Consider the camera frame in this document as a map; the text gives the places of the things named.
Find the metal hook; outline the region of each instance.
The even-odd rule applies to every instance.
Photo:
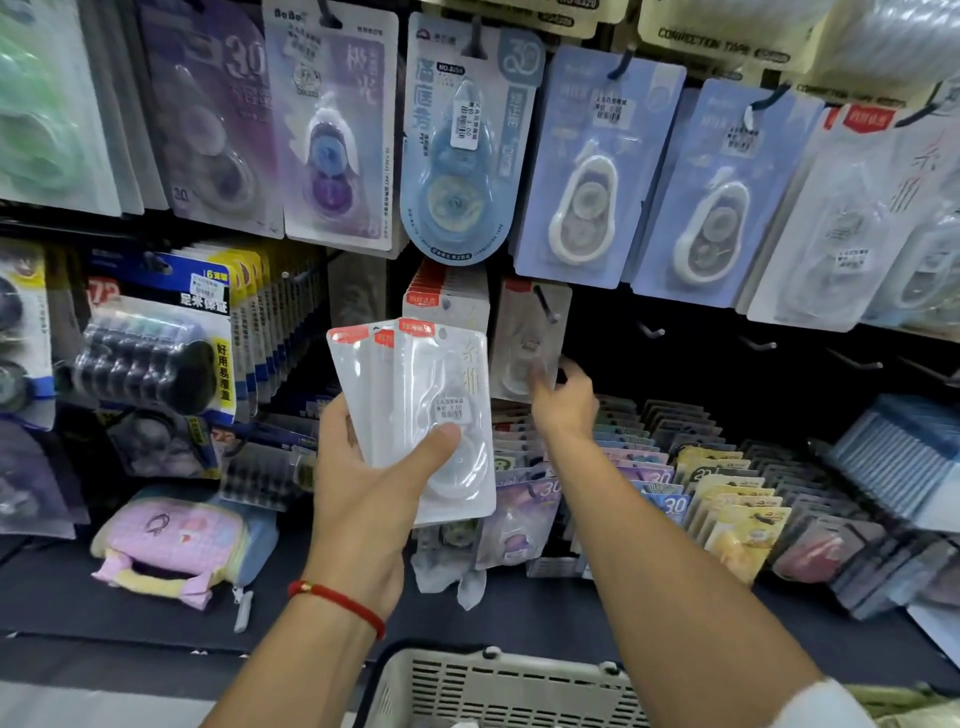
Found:
[[[464,48],[464,56],[480,59],[481,61],[487,59],[487,53],[483,49],[482,35],[483,21],[479,15],[475,15],[470,19],[470,42],[467,44],[467,47]]]
[[[952,387],[953,389],[960,389],[960,372],[958,372],[953,376],[942,375],[940,374],[940,372],[936,372],[930,369],[929,367],[925,367],[923,364],[918,364],[915,361],[910,361],[909,359],[903,356],[898,356],[897,359],[902,361],[904,364],[909,364],[911,367],[918,370],[919,372],[923,372],[927,376],[932,376],[934,379],[937,379],[938,381],[942,382],[947,387]]]
[[[882,361],[875,361],[870,364],[861,364],[858,361],[853,361],[848,356],[844,356],[840,352],[835,352],[833,349],[827,349],[827,351],[833,354],[834,356],[836,356],[838,359],[840,359],[840,361],[842,361],[848,367],[851,367],[852,369],[856,369],[860,372],[875,372],[878,369],[883,369]]]
[[[920,110],[917,111],[916,113],[912,113],[912,114],[910,114],[909,116],[907,116],[906,118],[901,119],[900,121],[898,121],[896,124],[894,124],[894,128],[895,128],[895,129],[902,129],[903,127],[908,127],[908,126],[910,126],[911,124],[916,124],[918,121],[920,121],[921,119],[923,119],[925,116],[929,116],[931,113],[933,113],[934,111],[936,111],[936,110],[939,109],[939,108],[940,108],[940,105],[939,105],[939,104],[933,104],[933,103],[927,104],[925,107],[923,107],[922,109],[920,109]]]
[[[620,57],[620,64],[613,71],[607,74],[607,78],[611,81],[616,81],[623,74],[625,74],[627,72],[627,67],[630,65],[630,61],[634,59],[635,53],[636,46],[631,43],[623,51],[623,55]]]
[[[737,336],[736,338],[738,338],[740,341],[742,341],[744,344],[746,344],[755,352],[771,352],[777,348],[776,341],[771,341],[767,344],[758,344],[756,342],[751,341],[746,336]]]
[[[636,327],[639,328],[640,333],[642,333],[648,339],[659,339],[661,336],[663,336],[666,333],[666,331],[663,330],[662,328],[658,328],[656,331],[651,331],[640,321],[636,322]]]
[[[317,0],[317,6],[320,8],[320,24],[322,26],[325,28],[333,28],[335,31],[339,31],[344,27],[344,24],[340,22],[340,18],[333,14],[326,0]]]
[[[543,295],[543,289],[538,285],[534,286],[534,295],[540,302],[540,308],[543,309],[543,315],[546,316],[547,323],[556,324],[558,321],[560,321],[560,314],[554,313],[550,310],[550,304],[546,302],[546,297]]]
[[[786,95],[786,92],[789,90],[790,84],[780,84],[774,89],[773,93],[767,96],[767,98],[754,101],[752,104],[748,105],[743,111],[744,128],[748,132],[752,132],[756,125],[754,122],[754,111],[763,111],[764,109],[769,109],[777,101],[783,98],[783,96]]]

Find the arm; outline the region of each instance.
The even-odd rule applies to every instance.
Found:
[[[401,550],[420,493],[457,448],[457,425],[435,427],[391,468],[364,464],[343,395],[320,422],[313,538],[303,579],[349,596],[386,619],[403,591]],[[339,728],[372,627],[312,595],[290,600],[203,723],[204,728]]]
[[[593,444],[597,401],[535,377],[534,419],[577,522],[597,591],[654,725],[761,728],[824,679],[758,599],[617,471]]]

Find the white correction tape dispenser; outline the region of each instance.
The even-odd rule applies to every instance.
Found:
[[[577,168],[566,184],[560,206],[550,221],[550,249],[569,265],[596,260],[610,249],[615,230],[616,168],[587,142],[574,160]]]
[[[693,211],[673,249],[674,272],[686,283],[722,279],[740,255],[750,191],[743,182],[731,180],[733,173],[732,167],[717,170],[707,185],[709,194]]]

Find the finger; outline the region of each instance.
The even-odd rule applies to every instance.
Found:
[[[461,436],[460,427],[454,423],[434,427],[409,455],[391,468],[391,480],[420,497],[427,479],[450,459],[460,445]]]

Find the red bracelet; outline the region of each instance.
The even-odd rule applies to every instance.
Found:
[[[301,579],[300,581],[295,581],[287,588],[287,596],[292,599],[296,595],[319,596],[327,601],[332,601],[339,607],[343,607],[348,612],[352,612],[369,624],[373,628],[373,631],[376,632],[376,638],[378,640],[382,640],[384,635],[387,634],[387,625],[383,623],[383,619],[378,617],[372,610],[367,609],[363,604],[353,601],[349,596],[342,595],[340,592],[334,592],[332,589],[328,589],[320,584],[311,584],[309,581],[303,581]]]

